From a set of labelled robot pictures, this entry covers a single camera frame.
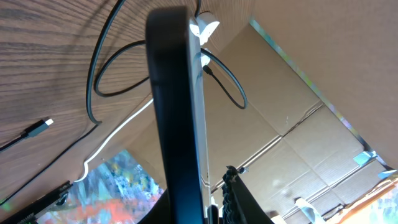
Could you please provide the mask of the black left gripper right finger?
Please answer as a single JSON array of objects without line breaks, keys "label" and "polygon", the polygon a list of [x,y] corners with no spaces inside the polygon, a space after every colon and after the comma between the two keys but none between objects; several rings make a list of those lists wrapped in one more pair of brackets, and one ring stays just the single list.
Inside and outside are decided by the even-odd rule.
[{"label": "black left gripper right finger", "polygon": [[235,167],[228,166],[223,176],[223,223],[274,224],[252,196],[239,174]]}]

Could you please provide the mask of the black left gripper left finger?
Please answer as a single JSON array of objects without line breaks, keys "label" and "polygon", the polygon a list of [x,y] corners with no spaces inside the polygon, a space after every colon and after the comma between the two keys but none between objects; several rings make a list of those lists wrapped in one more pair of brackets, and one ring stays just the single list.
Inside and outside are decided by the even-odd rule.
[{"label": "black left gripper left finger", "polygon": [[138,224],[171,224],[168,190],[165,190],[149,213]]}]

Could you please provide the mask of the blue smartphone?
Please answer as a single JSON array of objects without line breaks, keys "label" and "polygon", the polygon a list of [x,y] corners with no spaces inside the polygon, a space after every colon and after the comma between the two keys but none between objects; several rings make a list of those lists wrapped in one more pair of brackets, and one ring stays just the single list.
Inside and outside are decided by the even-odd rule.
[{"label": "blue smartphone", "polygon": [[199,152],[206,148],[203,81],[194,21],[185,6],[151,11],[146,21],[150,85],[172,223],[204,223]]}]

